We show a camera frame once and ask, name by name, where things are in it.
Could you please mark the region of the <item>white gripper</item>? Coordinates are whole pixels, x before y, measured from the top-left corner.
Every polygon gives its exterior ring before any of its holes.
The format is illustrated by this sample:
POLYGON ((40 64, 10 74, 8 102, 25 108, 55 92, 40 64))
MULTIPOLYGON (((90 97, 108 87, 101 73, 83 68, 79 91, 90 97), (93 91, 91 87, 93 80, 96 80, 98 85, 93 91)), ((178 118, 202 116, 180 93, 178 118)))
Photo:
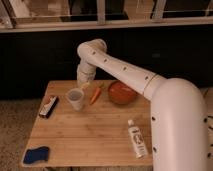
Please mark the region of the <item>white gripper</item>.
POLYGON ((77 67, 77 85, 79 88, 87 87, 95 78, 96 73, 86 73, 80 66, 77 67))

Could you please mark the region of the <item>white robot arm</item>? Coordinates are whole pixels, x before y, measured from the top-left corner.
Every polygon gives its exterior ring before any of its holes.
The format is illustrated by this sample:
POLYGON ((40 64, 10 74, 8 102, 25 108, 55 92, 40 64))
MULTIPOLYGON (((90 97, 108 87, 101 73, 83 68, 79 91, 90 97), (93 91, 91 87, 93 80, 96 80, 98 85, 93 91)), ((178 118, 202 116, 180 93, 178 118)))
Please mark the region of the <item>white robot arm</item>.
POLYGON ((101 68, 150 101, 153 171, 211 171, 206 103, 193 83, 114 58, 102 39, 80 44, 77 53, 80 85, 101 68))

